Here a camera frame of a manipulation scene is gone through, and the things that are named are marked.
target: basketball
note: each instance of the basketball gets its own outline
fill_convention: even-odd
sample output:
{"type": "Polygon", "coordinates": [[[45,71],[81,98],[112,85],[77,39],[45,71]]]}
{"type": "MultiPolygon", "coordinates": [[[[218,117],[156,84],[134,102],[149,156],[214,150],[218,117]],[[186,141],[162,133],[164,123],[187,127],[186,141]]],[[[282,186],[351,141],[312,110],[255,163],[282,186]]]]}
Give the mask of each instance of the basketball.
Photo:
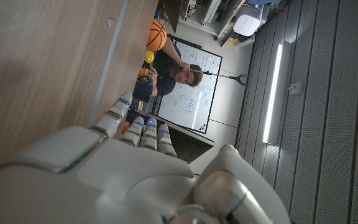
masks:
{"type": "Polygon", "coordinates": [[[149,39],[147,40],[147,50],[160,50],[167,41],[167,30],[162,22],[154,19],[150,29],[149,39]]]}

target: dark shirt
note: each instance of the dark shirt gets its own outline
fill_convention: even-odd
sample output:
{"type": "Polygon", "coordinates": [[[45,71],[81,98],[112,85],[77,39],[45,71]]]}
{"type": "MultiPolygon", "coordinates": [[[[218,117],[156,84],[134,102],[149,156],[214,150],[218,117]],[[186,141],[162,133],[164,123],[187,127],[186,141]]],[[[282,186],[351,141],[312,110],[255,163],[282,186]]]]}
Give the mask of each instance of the dark shirt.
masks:
{"type": "MultiPolygon", "coordinates": [[[[180,51],[175,47],[179,57],[180,51]]],[[[169,57],[164,51],[159,50],[155,56],[155,62],[153,67],[158,73],[157,78],[157,96],[165,96],[172,92],[175,87],[176,81],[169,76],[169,71],[173,68],[178,68],[179,65],[171,57],[169,57]]]]}

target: robotic hand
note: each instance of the robotic hand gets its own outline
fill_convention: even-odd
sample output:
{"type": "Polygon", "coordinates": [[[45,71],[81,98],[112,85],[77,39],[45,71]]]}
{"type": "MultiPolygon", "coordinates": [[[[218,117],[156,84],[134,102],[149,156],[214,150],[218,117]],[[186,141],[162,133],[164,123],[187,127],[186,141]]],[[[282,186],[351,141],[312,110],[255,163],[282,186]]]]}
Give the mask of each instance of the robotic hand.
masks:
{"type": "Polygon", "coordinates": [[[126,92],[89,129],[60,130],[1,164],[0,223],[290,223],[230,145],[196,180],[166,124],[138,117],[113,139],[131,101],[126,92]]]}

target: yellow ball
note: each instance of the yellow ball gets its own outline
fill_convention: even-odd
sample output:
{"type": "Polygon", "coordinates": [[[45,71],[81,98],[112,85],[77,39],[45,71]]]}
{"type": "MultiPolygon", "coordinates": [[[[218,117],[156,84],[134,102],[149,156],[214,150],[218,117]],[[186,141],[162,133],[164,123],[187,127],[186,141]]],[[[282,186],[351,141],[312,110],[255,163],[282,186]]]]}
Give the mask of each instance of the yellow ball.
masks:
{"type": "Polygon", "coordinates": [[[154,53],[152,51],[146,51],[144,61],[147,63],[152,63],[154,61],[154,53]]]}

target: wooden table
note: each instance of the wooden table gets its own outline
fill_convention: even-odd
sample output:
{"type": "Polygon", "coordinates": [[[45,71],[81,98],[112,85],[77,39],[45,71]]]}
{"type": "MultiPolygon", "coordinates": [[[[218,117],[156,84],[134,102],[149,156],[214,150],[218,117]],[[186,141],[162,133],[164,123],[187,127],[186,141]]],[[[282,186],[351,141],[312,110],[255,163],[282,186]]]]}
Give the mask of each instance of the wooden table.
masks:
{"type": "Polygon", "coordinates": [[[0,0],[0,161],[133,91],[157,2],[0,0]]]}

